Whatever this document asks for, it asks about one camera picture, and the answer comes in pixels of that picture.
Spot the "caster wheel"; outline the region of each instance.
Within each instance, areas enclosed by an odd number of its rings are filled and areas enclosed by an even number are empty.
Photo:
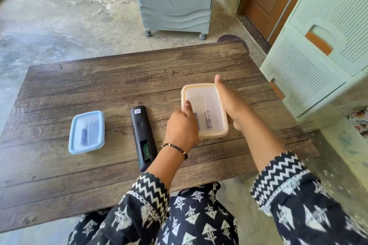
[[[204,41],[205,39],[207,38],[207,35],[205,35],[205,34],[200,34],[200,40],[201,41]]]

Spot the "black remote control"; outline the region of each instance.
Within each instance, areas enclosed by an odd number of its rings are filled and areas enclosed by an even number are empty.
[[[139,169],[146,171],[157,156],[156,143],[152,134],[150,120],[145,106],[130,109],[134,140],[138,154]]]

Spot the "translucent container lid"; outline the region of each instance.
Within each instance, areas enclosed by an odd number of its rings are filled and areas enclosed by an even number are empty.
[[[188,84],[182,88],[182,109],[189,100],[197,118],[200,139],[228,134],[228,118],[214,83]]]
[[[73,118],[69,136],[69,152],[80,154],[100,149],[105,144],[104,114],[95,110]]]

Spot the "orange-rimmed plastic container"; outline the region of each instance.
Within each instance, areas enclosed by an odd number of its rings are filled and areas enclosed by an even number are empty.
[[[182,109],[189,100],[197,118],[199,138],[221,138],[228,134],[228,118],[214,83],[188,84],[182,88]]]

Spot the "zigzag pattern cuff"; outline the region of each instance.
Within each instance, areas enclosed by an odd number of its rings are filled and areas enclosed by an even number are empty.
[[[258,206],[270,216],[270,204],[274,197],[285,188],[296,188],[300,178],[309,172],[294,153],[281,153],[256,177],[250,193]]]
[[[170,194],[165,184],[153,174],[148,172],[143,173],[133,184],[129,192],[142,198],[144,204],[150,204],[161,222],[166,219],[168,216]]]

